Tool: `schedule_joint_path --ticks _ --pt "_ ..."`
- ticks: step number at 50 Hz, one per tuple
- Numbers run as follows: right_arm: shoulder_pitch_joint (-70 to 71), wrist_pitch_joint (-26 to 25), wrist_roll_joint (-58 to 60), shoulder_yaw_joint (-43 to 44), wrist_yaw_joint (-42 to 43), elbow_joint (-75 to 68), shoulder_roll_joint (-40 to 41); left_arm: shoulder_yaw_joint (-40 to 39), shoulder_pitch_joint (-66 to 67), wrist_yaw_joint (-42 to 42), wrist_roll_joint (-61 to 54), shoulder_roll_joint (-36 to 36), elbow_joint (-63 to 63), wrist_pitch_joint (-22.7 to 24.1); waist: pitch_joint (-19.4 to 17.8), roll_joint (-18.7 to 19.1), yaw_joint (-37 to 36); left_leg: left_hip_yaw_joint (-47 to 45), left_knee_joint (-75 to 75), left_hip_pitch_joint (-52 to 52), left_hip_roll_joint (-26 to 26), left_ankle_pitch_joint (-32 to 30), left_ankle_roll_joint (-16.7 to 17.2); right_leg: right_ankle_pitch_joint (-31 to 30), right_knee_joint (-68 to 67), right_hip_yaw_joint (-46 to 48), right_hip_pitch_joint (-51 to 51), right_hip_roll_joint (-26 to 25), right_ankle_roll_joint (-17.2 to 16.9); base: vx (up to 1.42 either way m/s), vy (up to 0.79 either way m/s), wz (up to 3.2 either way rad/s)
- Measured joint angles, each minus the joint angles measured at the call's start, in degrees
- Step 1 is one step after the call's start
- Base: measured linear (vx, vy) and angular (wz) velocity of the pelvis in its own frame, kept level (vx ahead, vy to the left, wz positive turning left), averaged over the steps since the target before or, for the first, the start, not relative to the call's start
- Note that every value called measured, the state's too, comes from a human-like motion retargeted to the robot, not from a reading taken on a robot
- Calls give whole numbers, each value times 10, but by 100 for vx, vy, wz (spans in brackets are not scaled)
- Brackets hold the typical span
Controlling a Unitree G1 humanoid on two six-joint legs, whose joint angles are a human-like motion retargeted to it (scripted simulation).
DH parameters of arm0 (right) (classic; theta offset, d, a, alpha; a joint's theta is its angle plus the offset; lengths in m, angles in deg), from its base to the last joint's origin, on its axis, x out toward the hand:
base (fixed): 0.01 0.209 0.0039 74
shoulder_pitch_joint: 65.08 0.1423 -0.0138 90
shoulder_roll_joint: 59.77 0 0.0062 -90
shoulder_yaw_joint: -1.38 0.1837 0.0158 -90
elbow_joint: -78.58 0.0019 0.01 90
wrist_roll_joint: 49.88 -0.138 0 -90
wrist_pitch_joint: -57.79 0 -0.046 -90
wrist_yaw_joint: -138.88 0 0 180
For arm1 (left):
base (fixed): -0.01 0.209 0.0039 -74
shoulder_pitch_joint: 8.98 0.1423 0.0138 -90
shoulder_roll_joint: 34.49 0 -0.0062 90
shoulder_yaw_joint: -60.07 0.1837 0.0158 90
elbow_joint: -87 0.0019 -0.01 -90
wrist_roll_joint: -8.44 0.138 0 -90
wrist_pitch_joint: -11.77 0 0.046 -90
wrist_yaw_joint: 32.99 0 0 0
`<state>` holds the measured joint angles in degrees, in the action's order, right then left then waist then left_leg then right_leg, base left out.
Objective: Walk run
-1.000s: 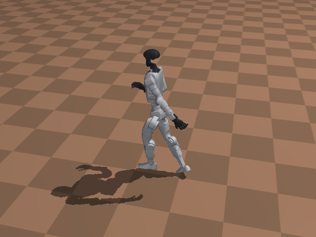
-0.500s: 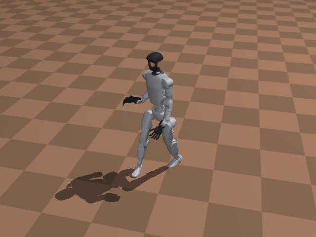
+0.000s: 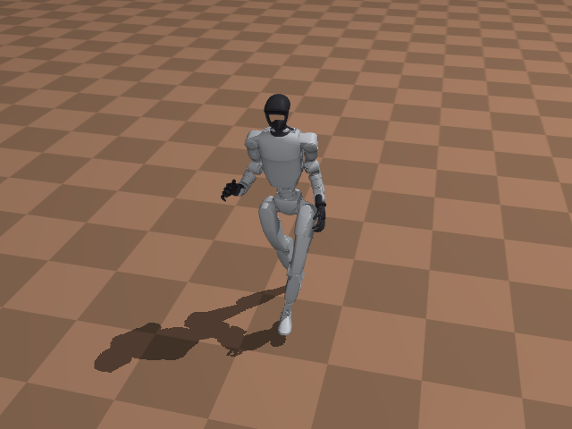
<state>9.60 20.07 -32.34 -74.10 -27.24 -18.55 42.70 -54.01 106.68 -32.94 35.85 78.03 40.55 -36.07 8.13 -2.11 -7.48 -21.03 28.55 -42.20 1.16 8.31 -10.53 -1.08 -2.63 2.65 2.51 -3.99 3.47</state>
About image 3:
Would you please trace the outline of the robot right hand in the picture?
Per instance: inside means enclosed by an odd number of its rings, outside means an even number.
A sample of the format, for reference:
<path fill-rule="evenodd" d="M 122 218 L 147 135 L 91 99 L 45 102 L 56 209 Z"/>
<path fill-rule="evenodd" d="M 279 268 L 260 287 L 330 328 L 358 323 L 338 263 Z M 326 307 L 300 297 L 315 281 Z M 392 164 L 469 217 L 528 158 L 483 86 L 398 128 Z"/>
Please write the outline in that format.
<path fill-rule="evenodd" d="M 224 188 L 224 191 L 221 195 L 221 199 L 223 201 L 226 201 L 225 198 L 229 197 L 230 195 L 238 196 L 241 188 L 244 188 L 242 184 L 237 184 L 235 182 L 236 182 L 235 180 L 232 180 L 232 183 L 226 184 L 227 187 Z"/>

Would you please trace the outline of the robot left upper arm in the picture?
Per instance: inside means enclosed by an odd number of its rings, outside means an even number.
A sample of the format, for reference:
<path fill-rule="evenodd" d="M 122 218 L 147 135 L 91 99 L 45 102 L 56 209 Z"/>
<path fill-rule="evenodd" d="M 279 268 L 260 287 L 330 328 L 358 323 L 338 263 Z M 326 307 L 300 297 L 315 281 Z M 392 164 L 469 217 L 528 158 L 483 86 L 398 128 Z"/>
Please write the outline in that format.
<path fill-rule="evenodd" d="M 319 171 L 316 158 L 318 156 L 318 137 L 314 132 L 300 133 L 299 144 L 305 150 L 304 170 L 306 173 Z"/>

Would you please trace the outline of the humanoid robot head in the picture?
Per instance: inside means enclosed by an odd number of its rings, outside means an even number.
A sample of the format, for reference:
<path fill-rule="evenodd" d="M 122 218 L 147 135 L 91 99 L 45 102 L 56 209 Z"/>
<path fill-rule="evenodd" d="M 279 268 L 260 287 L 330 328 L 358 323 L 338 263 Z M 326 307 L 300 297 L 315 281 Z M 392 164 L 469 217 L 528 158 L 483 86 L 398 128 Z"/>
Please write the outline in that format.
<path fill-rule="evenodd" d="M 275 137 L 286 136 L 287 134 L 290 133 L 290 131 L 283 132 L 287 128 L 289 130 L 293 131 L 293 129 L 291 127 L 286 125 L 289 110 L 290 110 L 290 100 L 285 95 L 275 94 L 275 95 L 270 96 L 268 98 L 268 100 L 266 101 L 265 109 L 264 109 L 265 117 L 266 117 L 268 124 L 273 129 L 275 129 L 275 132 L 272 132 L 269 129 L 273 136 L 275 136 Z M 269 114 L 284 115 L 285 118 L 284 118 L 284 120 L 274 120 L 273 122 L 271 122 L 271 120 L 269 118 Z"/>

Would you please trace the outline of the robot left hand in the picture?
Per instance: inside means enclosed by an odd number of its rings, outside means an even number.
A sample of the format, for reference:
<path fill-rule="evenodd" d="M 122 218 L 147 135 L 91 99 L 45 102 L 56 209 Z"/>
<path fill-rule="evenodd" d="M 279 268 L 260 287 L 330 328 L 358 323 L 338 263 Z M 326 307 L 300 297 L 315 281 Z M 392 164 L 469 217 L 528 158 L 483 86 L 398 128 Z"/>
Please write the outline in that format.
<path fill-rule="evenodd" d="M 322 196 L 320 194 L 317 194 L 315 196 L 315 206 L 317 207 L 317 213 L 315 214 L 315 216 L 313 217 L 313 219 L 315 220 L 316 217 L 318 216 L 318 222 L 316 224 L 316 226 L 312 227 L 312 229 L 314 232 L 320 232 L 324 229 L 325 226 L 325 207 L 326 207 L 326 203 L 323 202 L 322 200 Z"/>

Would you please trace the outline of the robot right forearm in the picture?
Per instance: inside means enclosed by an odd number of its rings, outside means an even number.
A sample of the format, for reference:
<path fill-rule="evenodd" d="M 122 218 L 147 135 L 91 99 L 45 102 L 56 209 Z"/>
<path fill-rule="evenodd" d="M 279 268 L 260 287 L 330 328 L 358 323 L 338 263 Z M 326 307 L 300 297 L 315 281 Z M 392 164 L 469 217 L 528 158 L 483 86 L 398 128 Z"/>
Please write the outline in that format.
<path fill-rule="evenodd" d="M 238 184 L 242 184 L 244 188 L 241 188 L 240 193 L 238 196 L 243 196 L 248 189 L 250 188 L 251 184 L 256 180 L 256 176 L 251 171 L 247 170 L 244 172 L 243 177 L 239 181 Z"/>

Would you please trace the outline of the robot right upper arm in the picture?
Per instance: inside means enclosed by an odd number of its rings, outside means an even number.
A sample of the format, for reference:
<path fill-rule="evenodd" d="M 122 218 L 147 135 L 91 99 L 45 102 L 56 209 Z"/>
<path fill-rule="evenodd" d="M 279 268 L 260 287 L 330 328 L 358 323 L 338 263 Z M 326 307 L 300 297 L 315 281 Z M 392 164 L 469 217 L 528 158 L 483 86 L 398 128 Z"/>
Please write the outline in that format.
<path fill-rule="evenodd" d="M 248 170 L 257 175 L 262 174 L 264 171 L 258 147 L 261 132 L 261 130 L 251 130 L 245 140 L 245 147 L 248 150 L 248 156 L 252 160 L 248 166 Z"/>

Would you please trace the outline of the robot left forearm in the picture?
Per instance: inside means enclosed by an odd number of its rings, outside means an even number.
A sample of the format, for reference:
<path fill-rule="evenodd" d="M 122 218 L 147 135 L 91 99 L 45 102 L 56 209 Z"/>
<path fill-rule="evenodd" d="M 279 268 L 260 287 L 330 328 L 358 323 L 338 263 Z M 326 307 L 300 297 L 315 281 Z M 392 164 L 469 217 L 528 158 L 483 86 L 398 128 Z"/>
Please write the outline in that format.
<path fill-rule="evenodd" d="M 310 173 L 310 175 L 308 175 L 308 178 L 311 181 L 312 189 L 313 189 L 313 192 L 315 194 L 314 195 L 314 201 L 315 201 L 315 196 L 317 194 L 320 194 L 322 196 L 323 202 L 326 202 L 326 197 L 324 196 L 325 189 L 324 189 L 324 184 L 322 181 L 322 174 L 320 171 L 319 163 L 317 162 L 317 164 L 318 164 L 319 171 Z"/>

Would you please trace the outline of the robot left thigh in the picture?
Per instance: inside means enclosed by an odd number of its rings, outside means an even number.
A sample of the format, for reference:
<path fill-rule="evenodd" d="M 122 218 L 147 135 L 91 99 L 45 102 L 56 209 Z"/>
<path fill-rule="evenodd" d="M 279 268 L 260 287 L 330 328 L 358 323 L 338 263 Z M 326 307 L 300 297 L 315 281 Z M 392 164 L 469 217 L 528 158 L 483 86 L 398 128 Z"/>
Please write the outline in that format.
<path fill-rule="evenodd" d="M 293 255 L 286 274 L 288 278 L 293 275 L 299 276 L 303 273 L 307 252 L 314 237 L 314 229 L 312 227 L 315 226 L 315 222 L 318 220 L 318 216 L 315 220 L 313 219 L 316 213 L 316 206 L 305 200 L 300 200 L 294 231 Z"/>

